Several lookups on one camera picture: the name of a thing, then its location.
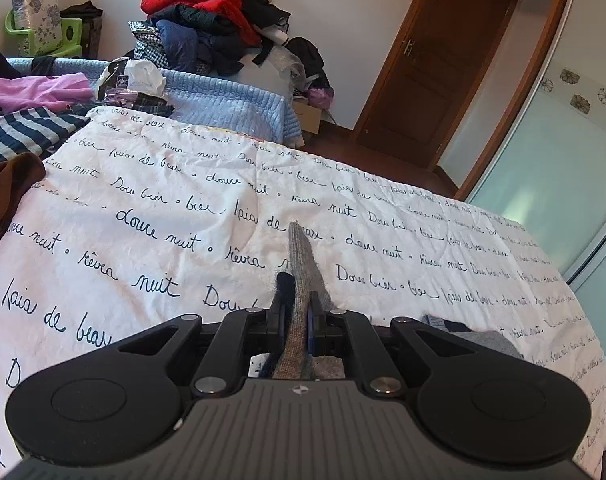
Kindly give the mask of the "grey knit sweater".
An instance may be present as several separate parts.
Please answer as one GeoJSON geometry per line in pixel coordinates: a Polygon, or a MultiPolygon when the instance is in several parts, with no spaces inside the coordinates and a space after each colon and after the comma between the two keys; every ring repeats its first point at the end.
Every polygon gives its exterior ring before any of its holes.
{"type": "MultiPolygon", "coordinates": [[[[288,226],[290,274],[293,284],[282,294],[284,299],[284,349],[278,356],[268,356],[260,369],[261,378],[293,380],[329,380],[345,377],[342,361],[334,356],[312,356],[307,349],[307,308],[310,295],[316,292],[321,310],[328,312],[334,307],[324,279],[312,252],[312,245],[296,222],[288,226]]],[[[519,359],[521,356],[505,336],[496,330],[474,332],[467,325],[423,315],[421,322],[453,334],[483,347],[519,359]]]]}

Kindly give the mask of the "dark clothes pile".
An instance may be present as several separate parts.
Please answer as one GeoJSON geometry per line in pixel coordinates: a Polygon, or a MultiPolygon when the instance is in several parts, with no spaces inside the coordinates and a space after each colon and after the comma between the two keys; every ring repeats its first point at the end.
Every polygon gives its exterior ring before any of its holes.
{"type": "Polygon", "coordinates": [[[260,36],[257,47],[247,46],[228,18],[178,3],[128,23],[135,38],[132,57],[158,68],[224,78],[237,76],[250,64],[269,62],[291,79],[296,96],[316,100],[320,107],[333,98],[318,48],[290,35],[289,11],[274,0],[242,0],[242,13],[260,36]]]}

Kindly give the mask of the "white quilt with script text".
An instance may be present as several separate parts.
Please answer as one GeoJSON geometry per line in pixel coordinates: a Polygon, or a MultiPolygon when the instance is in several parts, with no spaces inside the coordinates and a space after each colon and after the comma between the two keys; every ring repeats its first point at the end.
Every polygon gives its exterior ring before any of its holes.
{"type": "Polygon", "coordinates": [[[496,330],[571,378],[606,451],[606,356],[518,222],[225,130],[98,107],[45,162],[0,242],[0,477],[18,463],[4,406],[57,362],[194,312],[268,304],[299,224],[333,303],[378,324],[432,314],[496,330]]]}

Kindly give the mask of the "cardboard box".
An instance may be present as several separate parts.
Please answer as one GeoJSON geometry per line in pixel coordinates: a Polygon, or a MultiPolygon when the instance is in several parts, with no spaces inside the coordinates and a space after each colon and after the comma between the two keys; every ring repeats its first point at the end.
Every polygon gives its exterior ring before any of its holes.
{"type": "Polygon", "coordinates": [[[310,134],[317,134],[319,132],[322,110],[299,100],[294,100],[292,107],[300,123],[301,130],[310,134]]]}

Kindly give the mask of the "light blue quilted blanket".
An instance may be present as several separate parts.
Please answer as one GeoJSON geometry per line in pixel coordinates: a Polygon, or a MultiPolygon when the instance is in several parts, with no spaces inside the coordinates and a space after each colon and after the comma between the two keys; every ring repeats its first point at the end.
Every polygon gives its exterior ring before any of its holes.
{"type": "Polygon", "coordinates": [[[123,108],[78,104],[64,112],[89,117],[87,125],[143,138],[176,153],[184,145],[184,136],[228,144],[235,132],[293,148],[301,135],[292,105],[278,94],[176,70],[166,70],[164,75],[166,105],[123,108]]]}

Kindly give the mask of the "white crumpled cloth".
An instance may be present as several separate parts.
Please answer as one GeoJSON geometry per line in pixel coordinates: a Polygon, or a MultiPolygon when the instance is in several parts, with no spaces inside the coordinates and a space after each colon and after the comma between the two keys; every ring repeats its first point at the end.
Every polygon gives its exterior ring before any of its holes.
{"type": "Polygon", "coordinates": [[[129,90],[158,98],[163,96],[166,78],[151,61],[128,60],[125,64],[124,75],[127,77],[129,90]]]}

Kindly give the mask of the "frosted glass wardrobe door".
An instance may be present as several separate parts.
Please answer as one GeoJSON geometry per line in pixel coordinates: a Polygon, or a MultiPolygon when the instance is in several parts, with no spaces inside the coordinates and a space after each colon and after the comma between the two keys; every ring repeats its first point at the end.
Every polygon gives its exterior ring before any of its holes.
{"type": "Polygon", "coordinates": [[[538,88],[469,200],[534,237],[606,352],[606,0],[568,0],[538,88]]]}

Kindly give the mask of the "blue white striped garment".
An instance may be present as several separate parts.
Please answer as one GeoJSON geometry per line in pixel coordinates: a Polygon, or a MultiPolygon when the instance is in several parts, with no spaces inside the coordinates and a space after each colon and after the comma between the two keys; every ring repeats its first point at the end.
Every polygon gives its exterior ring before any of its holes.
{"type": "Polygon", "coordinates": [[[55,113],[45,107],[0,115],[0,162],[23,153],[47,158],[89,121],[84,115],[55,113]]]}

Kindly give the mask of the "brown garment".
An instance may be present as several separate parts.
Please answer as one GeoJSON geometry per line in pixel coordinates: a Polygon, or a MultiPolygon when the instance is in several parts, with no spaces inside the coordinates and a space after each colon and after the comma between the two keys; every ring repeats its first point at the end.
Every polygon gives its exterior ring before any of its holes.
{"type": "Polygon", "coordinates": [[[7,232],[24,194],[45,174],[44,164],[34,153],[22,153],[0,162],[0,240],[7,232]]]}

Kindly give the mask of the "brown wooden door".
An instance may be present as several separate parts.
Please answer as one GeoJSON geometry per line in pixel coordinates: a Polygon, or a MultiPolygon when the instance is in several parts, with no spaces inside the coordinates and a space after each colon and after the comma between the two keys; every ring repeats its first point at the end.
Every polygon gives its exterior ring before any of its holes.
{"type": "Polygon", "coordinates": [[[463,200],[516,121],[568,0],[412,0],[353,143],[463,200]]]}

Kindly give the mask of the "green plastic chair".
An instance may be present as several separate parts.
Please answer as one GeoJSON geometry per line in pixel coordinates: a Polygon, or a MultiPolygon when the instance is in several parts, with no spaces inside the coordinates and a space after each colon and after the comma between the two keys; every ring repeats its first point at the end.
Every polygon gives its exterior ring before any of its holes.
{"type": "MultiPolygon", "coordinates": [[[[41,54],[54,58],[81,58],[82,20],[80,18],[61,18],[60,25],[62,30],[60,44],[55,49],[41,54]]],[[[41,56],[36,49],[35,32],[29,28],[16,28],[12,10],[4,18],[4,31],[16,41],[21,58],[41,56]]]]}

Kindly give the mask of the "pink garment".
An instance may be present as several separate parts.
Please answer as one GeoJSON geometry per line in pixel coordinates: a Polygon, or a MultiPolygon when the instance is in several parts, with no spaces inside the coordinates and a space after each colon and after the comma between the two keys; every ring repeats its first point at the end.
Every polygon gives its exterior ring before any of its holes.
{"type": "Polygon", "coordinates": [[[60,112],[70,104],[90,102],[93,96],[90,82],[82,73],[0,78],[0,108],[4,114],[35,107],[60,112]]]}

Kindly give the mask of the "floral white pillow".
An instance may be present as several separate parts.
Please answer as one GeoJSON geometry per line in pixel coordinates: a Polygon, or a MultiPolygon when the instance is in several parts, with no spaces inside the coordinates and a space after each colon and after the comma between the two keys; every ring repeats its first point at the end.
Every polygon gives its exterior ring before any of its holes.
{"type": "Polygon", "coordinates": [[[12,12],[16,28],[34,33],[37,54],[62,44],[59,0],[12,0],[12,12]]]}

